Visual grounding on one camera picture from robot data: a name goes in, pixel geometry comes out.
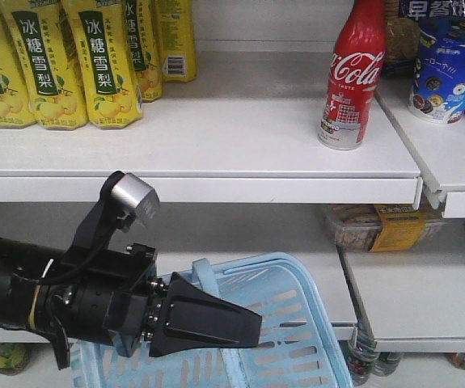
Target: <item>can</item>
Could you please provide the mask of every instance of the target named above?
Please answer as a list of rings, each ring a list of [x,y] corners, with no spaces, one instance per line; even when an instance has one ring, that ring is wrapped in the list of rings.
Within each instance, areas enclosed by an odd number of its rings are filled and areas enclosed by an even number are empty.
[[[424,19],[419,27],[408,108],[431,123],[454,123],[465,111],[465,18]]]

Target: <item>shopping basket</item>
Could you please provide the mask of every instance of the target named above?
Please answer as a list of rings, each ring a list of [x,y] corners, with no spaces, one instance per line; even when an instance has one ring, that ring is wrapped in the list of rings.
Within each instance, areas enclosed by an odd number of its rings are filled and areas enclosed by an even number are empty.
[[[71,351],[75,388],[353,386],[315,282],[293,256],[272,253],[215,265],[202,259],[180,274],[262,315],[259,346],[151,358],[144,343],[126,358],[112,347],[79,341]]]

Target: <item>store shelf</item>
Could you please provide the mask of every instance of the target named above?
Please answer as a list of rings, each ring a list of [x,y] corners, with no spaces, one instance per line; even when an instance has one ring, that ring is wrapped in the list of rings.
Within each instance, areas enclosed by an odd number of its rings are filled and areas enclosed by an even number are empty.
[[[378,101],[421,169],[425,194],[444,217],[465,218],[465,116],[453,124],[432,124],[408,110],[412,80],[384,78]]]
[[[0,202],[93,201],[114,170],[163,202],[412,203],[420,170],[377,103],[361,147],[319,143],[330,53],[200,53],[122,130],[0,129]]]
[[[377,349],[465,352],[465,221],[409,251],[344,252]]]
[[[58,249],[68,248],[91,204],[0,204],[0,237]],[[159,250],[158,274],[190,269],[193,260],[211,263],[285,251],[315,278],[336,336],[353,336],[356,316],[336,247],[324,235],[316,205],[165,204],[148,229],[136,223],[116,232],[111,248],[130,243]],[[0,329],[0,341],[44,340]]]

